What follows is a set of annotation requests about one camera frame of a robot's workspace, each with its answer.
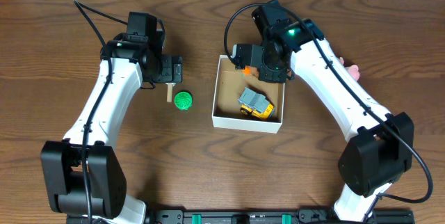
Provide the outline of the pig face wooden rattle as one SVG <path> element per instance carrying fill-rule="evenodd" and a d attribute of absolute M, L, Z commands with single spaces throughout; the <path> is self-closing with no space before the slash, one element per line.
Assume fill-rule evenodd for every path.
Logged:
<path fill-rule="evenodd" d="M 175 83 L 167 83 L 166 102 L 171 102 L 172 101 L 172 92 L 173 92 L 173 87 L 174 86 L 175 86 Z"/>

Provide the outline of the brown plush toy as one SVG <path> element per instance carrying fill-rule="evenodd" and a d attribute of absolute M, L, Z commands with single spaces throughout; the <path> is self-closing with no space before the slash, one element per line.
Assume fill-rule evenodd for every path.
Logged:
<path fill-rule="evenodd" d="M 248 66 L 246 66 L 246 67 L 243 69 L 243 73 L 244 73 L 244 75 L 250 75 L 250 74 L 251 74 L 250 68 L 249 68 Z"/>

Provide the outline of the grey yellow toy truck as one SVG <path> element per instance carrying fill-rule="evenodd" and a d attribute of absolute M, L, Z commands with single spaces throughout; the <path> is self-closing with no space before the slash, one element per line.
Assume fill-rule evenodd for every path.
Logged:
<path fill-rule="evenodd" d="M 270 119 L 275 112 L 275 107 L 265 95 L 257 93 L 248 87 L 245 87 L 243 93 L 238 98 L 238 103 L 241 106 L 240 112 L 242 114 L 263 121 Z"/>

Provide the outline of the pink white plush toy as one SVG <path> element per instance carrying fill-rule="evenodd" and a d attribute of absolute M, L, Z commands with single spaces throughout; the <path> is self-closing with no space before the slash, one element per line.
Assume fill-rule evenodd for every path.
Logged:
<path fill-rule="evenodd" d="M 353 64 L 351 66 L 346 66 L 345 60 L 342 57 L 339 57 L 339 61 L 343 65 L 343 67 L 348 71 L 349 75 L 354 80 L 358 81 L 360 77 L 359 67 L 356 64 Z"/>

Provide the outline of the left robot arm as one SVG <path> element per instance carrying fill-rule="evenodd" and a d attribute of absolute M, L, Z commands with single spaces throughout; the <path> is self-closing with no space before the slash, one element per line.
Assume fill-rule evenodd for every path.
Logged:
<path fill-rule="evenodd" d="M 127 30 L 100 51 L 97 82 L 81 115 L 61 141 L 47 141 L 40 160 L 52 211 L 68 223 L 148 223 L 147 205 L 127 194 L 115 155 L 130 101 L 144 83 L 154 89 L 182 81 L 182 58 L 163 54 L 163 22 L 148 13 L 129 13 Z"/>

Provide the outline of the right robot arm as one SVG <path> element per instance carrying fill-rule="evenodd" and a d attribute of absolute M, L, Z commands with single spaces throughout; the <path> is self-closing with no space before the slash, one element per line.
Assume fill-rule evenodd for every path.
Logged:
<path fill-rule="evenodd" d="M 376 102 L 334 55 L 310 19 L 300 19 L 278 0 L 259 3 L 252 18 L 260 45 L 238 45 L 235 64 L 258 70 L 259 80 L 285 83 L 300 77 L 339 125 L 347 145 L 338 169 L 344 188 L 330 219 L 388 223 L 406 215 L 378 216 L 374 207 L 385 191 L 412 166 L 414 124 L 406 113 L 393 115 Z"/>

